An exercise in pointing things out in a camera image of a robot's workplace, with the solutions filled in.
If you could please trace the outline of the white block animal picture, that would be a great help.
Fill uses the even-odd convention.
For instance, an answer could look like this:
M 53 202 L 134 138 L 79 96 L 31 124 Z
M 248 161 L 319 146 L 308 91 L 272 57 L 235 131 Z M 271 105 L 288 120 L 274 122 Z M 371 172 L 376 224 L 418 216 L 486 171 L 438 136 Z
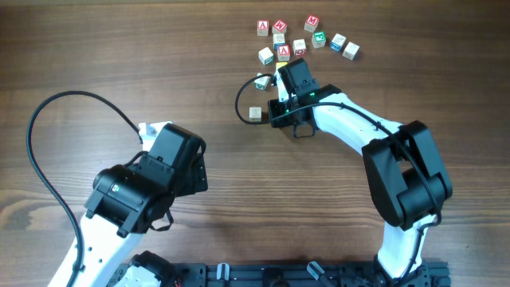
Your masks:
M 262 108 L 261 107 L 250 107 L 249 108 L 249 121 L 260 122 L 262 120 Z

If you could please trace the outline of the white block red Q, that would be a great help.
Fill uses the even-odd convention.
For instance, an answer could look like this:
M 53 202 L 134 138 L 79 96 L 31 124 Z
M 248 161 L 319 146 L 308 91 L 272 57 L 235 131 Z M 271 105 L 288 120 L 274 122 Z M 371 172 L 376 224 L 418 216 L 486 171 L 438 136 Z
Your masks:
M 304 39 L 294 40 L 292 47 L 295 56 L 300 57 L 306 54 L 306 42 Z

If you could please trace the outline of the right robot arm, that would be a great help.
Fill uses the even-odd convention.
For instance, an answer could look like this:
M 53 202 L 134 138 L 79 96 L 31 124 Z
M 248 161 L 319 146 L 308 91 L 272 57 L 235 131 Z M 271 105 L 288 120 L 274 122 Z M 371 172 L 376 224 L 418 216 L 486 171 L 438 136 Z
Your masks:
M 385 120 L 334 85 L 319 86 L 303 59 L 273 76 L 278 97 L 268 103 L 275 128 L 307 122 L 363 158 L 371 200 L 385 222 L 376 262 L 388 282 L 404 285 L 422 264 L 426 232 L 442 221 L 453 186 L 430 130 L 420 121 Z

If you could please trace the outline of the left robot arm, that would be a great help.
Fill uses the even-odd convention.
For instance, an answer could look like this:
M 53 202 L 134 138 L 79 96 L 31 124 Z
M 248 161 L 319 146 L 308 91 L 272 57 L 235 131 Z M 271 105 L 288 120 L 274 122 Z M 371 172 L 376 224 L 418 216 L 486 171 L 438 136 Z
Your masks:
M 153 223 L 171 216 L 176 198 L 207 190 L 203 138 L 171 122 L 140 127 L 143 150 L 95 177 L 83 241 L 73 243 L 52 286 L 105 286 Z

